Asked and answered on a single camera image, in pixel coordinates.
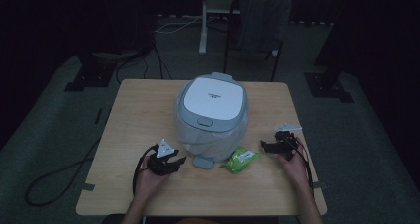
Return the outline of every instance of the green package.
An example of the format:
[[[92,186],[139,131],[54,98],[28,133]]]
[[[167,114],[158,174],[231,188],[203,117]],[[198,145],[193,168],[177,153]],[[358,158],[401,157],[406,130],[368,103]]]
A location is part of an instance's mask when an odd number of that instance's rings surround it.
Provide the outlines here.
[[[236,174],[244,169],[251,161],[258,158],[260,154],[251,152],[243,147],[238,147],[222,167]]]

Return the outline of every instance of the white label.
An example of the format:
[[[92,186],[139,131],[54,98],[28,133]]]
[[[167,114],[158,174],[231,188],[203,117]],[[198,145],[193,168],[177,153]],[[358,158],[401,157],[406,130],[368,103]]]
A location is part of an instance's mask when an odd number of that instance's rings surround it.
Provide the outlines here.
[[[247,151],[245,153],[242,153],[238,156],[238,160],[242,163],[244,160],[250,158],[254,153]]]

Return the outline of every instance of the dark floor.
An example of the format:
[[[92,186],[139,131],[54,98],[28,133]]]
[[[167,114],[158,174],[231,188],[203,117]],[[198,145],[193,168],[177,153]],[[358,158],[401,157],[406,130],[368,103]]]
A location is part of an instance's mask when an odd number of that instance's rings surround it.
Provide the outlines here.
[[[224,25],[214,23],[212,27],[223,29]],[[326,183],[323,193],[328,212],[324,219],[326,223],[418,223],[420,194],[358,81],[351,75],[340,75],[354,103],[314,98],[308,88],[304,73],[325,70],[314,66],[314,61],[329,32],[330,28],[322,25],[290,25],[275,78],[276,82],[289,86],[313,164],[319,179]],[[210,29],[206,56],[198,54],[199,36],[199,27],[156,34],[159,55],[173,79],[192,79],[222,70],[225,34]],[[233,53],[228,73],[239,81],[267,81],[271,62],[262,62],[264,57],[247,59],[246,55]],[[121,69],[119,78],[159,79],[158,65],[157,54],[150,53],[145,60],[133,61]],[[31,181],[80,161],[105,128],[106,120],[96,121],[98,110],[111,109],[119,84],[113,78],[106,88],[64,92],[79,69],[76,57],[60,67],[1,151],[0,222],[101,223],[104,220],[104,216],[79,216],[75,212],[89,165],[83,167],[69,191],[57,202],[32,207],[24,200]],[[166,70],[164,78],[169,79]],[[74,172],[72,169],[48,178],[34,189],[32,198],[38,201],[52,198],[66,187]],[[296,223],[294,217],[279,220]]]

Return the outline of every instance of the chair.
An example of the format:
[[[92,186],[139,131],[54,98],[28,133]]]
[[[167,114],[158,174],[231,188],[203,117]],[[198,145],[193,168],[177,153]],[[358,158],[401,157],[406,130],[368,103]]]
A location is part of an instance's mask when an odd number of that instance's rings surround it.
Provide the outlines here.
[[[275,57],[270,80],[273,82],[289,23],[290,9],[291,0],[233,0],[228,16],[223,72],[226,73],[227,70],[229,50],[266,52],[268,55],[265,60],[271,55]],[[238,11],[240,20],[235,17]]]

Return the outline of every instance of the hand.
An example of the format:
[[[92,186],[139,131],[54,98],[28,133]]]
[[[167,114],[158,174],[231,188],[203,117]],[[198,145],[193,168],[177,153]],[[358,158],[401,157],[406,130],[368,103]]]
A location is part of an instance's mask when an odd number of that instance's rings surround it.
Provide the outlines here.
[[[300,154],[303,154],[302,142],[298,137],[296,137],[296,141],[299,144],[297,151],[299,151]],[[288,161],[283,155],[277,154],[277,159],[294,185],[299,186],[305,183],[308,184],[305,161],[303,161],[299,154],[294,154],[290,161]]]
[[[142,169],[139,171],[139,176],[136,180],[135,199],[149,199],[170,176],[170,174],[165,176],[155,175],[146,169],[148,160],[149,156],[145,157],[142,163]]]

